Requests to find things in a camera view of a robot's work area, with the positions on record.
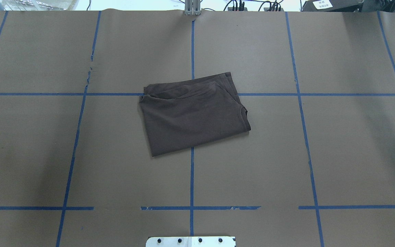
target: horizontal blue line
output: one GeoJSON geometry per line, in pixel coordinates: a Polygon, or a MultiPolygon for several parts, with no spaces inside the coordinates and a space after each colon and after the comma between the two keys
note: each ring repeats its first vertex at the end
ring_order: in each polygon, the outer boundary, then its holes
{"type": "MultiPolygon", "coordinates": [[[[87,93],[87,96],[143,96],[144,93],[87,93]]],[[[239,93],[239,96],[297,96],[296,93],[239,93]]],[[[333,94],[301,93],[301,96],[373,96],[390,97],[395,94],[333,94]]],[[[83,93],[0,93],[0,96],[83,96],[83,93]]]]}
{"type": "MultiPolygon", "coordinates": [[[[63,207],[11,207],[0,206],[0,210],[62,210],[63,207]]],[[[66,210],[94,210],[94,207],[67,207],[66,210]]]]}
{"type": "MultiPolygon", "coordinates": [[[[194,206],[193,210],[256,210],[261,206],[194,206]]],[[[190,210],[190,207],[141,207],[141,210],[190,210]]]]}
{"type": "MultiPolygon", "coordinates": [[[[318,206],[318,209],[383,209],[395,208],[395,205],[342,205],[342,206],[318,206]]],[[[299,206],[300,210],[312,210],[315,206],[299,206]]]]}

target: folded cloth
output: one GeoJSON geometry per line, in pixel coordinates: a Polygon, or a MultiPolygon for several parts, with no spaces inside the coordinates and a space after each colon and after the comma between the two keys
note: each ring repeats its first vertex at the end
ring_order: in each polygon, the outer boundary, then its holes
{"type": "Polygon", "coordinates": [[[150,84],[140,107],[152,156],[251,130],[230,72],[150,84]]]}

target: white bracket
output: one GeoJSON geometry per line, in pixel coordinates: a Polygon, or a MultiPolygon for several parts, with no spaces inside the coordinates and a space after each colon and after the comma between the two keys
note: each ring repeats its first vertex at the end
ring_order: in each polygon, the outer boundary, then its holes
{"type": "Polygon", "coordinates": [[[219,237],[151,237],[146,247],[236,247],[236,238],[219,237]]]}
{"type": "Polygon", "coordinates": [[[201,0],[184,0],[185,15],[200,15],[201,14],[201,0]]]}

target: cloth fold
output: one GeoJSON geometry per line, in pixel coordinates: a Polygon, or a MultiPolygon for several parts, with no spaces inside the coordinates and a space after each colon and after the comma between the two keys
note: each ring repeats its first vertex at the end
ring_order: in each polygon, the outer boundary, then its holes
{"type": "Polygon", "coordinates": [[[150,84],[140,107],[152,156],[251,130],[230,72],[150,84]]]}

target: dark gray cloth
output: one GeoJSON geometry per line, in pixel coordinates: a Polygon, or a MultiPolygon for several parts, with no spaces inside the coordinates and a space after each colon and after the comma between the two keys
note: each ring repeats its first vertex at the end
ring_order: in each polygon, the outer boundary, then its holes
{"type": "Polygon", "coordinates": [[[152,156],[251,130],[230,72],[151,84],[140,107],[152,156]]]}

